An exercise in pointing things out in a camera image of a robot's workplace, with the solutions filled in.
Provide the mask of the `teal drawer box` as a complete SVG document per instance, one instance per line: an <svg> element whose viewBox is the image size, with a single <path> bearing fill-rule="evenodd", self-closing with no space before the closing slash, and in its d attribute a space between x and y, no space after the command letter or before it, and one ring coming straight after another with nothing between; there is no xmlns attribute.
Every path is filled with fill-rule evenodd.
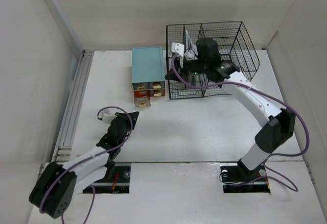
<svg viewBox="0 0 327 224"><path fill-rule="evenodd" d="M132 49L134 91L165 89L166 68L161 46Z"/></svg>

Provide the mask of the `white paper sheets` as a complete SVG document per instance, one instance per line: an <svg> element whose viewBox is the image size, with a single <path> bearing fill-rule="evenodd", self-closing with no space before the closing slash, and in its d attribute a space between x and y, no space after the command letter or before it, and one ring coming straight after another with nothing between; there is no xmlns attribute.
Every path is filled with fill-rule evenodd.
<svg viewBox="0 0 327 224"><path fill-rule="evenodd" d="M189 60L197 60L198 59L198 52L197 47L191 41L189 33L185 30L185 50L184 50L184 57L187 61Z"/></svg>

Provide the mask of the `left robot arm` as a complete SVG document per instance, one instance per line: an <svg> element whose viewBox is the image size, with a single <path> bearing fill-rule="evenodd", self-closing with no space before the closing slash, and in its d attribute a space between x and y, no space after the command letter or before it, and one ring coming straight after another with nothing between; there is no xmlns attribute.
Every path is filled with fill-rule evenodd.
<svg viewBox="0 0 327 224"><path fill-rule="evenodd" d="M88 152L64 163L49 163L29 195L29 202L42 214L62 218L74 195L98 180L114 177L114 159L135 128L139 112L127 113L112 106L97 112L97 119L109 125L100 141Z"/></svg>

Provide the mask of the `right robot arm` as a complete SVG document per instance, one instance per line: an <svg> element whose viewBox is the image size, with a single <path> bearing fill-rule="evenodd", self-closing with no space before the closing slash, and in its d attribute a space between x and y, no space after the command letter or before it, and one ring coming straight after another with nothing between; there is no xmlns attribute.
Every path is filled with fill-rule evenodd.
<svg viewBox="0 0 327 224"><path fill-rule="evenodd" d="M236 98L257 120L261 129L254 138L250 150L237 162L235 167L238 182L251 181L259 167L273 155L274 151L293 136L296 113L276 98L254 88L240 68L231 60L224 60L212 38L200 38L191 49L173 42L171 69L167 80L180 81L190 88L196 85L186 81L185 75L205 74L217 86Z"/></svg>

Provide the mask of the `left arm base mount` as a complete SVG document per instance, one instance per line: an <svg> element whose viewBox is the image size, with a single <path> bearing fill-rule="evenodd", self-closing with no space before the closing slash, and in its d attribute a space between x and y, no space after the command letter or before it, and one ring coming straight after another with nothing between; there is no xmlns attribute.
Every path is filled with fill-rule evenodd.
<svg viewBox="0 0 327 224"><path fill-rule="evenodd" d="M105 176L92 185L96 194L129 193L131 163L117 163L114 170L107 170Z"/></svg>

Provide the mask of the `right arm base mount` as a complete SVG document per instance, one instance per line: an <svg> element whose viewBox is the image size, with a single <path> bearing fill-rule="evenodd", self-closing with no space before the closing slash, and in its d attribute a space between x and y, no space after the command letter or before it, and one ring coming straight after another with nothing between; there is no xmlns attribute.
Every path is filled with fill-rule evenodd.
<svg viewBox="0 0 327 224"><path fill-rule="evenodd" d="M259 166L243 175L237 164L220 166L219 180L223 183L224 193L270 193L270 186L264 166Z"/></svg>

